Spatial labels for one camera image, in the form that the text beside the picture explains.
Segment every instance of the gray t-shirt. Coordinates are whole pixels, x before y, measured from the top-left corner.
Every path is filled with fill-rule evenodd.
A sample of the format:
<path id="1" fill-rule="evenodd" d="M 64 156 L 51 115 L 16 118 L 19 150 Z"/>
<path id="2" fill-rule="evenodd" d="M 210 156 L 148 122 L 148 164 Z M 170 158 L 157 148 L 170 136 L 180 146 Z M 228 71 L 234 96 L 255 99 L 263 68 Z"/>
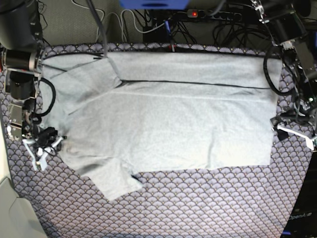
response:
<path id="1" fill-rule="evenodd" d="M 142 188 L 139 172 L 269 165 L 277 96 L 263 59 L 216 54 L 109 53 L 45 61 L 56 103 L 44 119 L 62 159 L 108 200 Z M 269 61 L 275 84 L 281 62 Z M 44 109 L 52 94 L 41 84 Z"/>

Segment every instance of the t-shirt sleeve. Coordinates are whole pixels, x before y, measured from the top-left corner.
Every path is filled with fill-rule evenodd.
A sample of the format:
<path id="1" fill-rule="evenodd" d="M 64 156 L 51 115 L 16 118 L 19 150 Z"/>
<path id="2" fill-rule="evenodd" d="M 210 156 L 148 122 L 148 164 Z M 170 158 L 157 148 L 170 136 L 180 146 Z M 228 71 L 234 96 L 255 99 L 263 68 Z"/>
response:
<path id="1" fill-rule="evenodd" d="M 71 69 L 50 78 L 50 81 L 56 88 L 56 97 L 66 114 L 78 110 L 121 84 L 108 59 L 100 59 Z"/>
<path id="2" fill-rule="evenodd" d="M 109 201 L 143 187 L 117 158 L 91 160 L 77 168 L 77 172 L 82 177 L 89 177 Z"/>

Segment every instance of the scale pattern fabric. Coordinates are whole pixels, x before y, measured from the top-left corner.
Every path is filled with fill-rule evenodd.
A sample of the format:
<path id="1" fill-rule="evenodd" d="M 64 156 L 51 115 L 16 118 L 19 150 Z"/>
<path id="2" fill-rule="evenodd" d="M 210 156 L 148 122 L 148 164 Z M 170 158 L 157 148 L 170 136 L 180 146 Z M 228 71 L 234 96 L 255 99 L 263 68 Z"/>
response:
<path id="1" fill-rule="evenodd" d="M 177 45 L 178 51 L 263 55 L 247 49 Z M 100 52 L 101 45 L 56 46 L 47 55 Z M 110 51 L 170 51 L 168 44 L 110 44 Z M 4 125 L 10 96 L 0 78 Z M 280 89 L 292 80 L 283 70 Z M 290 104 L 279 98 L 277 112 Z M 298 128 L 309 133 L 307 128 Z M 103 198 L 90 180 L 58 157 L 45 172 L 34 172 L 25 148 L 6 138 L 9 168 L 16 191 L 32 206 L 50 238 L 276 238 L 292 212 L 312 156 L 296 136 L 274 137 L 271 165 L 140 173 L 141 191 L 113 202 Z"/>

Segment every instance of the blue device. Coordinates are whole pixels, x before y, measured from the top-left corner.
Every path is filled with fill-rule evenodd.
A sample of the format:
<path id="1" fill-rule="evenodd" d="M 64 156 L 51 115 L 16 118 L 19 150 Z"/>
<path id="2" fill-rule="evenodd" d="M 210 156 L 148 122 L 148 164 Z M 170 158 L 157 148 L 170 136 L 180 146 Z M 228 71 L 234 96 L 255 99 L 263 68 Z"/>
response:
<path id="1" fill-rule="evenodd" d="M 189 0 L 121 0 L 126 9 L 185 9 Z"/>

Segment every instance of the patterned tablecloth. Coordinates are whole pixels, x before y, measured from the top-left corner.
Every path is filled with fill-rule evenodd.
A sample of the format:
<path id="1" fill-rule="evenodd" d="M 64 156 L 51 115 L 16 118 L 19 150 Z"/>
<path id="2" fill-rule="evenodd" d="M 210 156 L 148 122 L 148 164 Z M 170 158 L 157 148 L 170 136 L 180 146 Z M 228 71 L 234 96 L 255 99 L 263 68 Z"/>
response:
<path id="1" fill-rule="evenodd" d="M 110 51 L 170 51 L 168 44 L 109 44 Z M 100 44 L 48 47 L 46 55 L 100 52 Z M 177 45 L 179 52 L 263 56 L 263 52 Z M 0 77 L 4 126 L 10 96 Z M 292 79 L 283 70 L 280 89 Z M 277 112 L 290 104 L 280 97 Z M 307 128 L 297 128 L 308 132 Z M 51 238 L 102 237 L 279 237 L 300 192 L 311 151 L 296 136 L 274 137 L 270 166 L 184 170 L 136 175 L 141 191 L 108 202 L 90 180 L 82 180 L 61 159 L 48 159 L 45 172 L 34 172 L 21 143 L 6 138 L 16 191 L 28 199 Z"/>

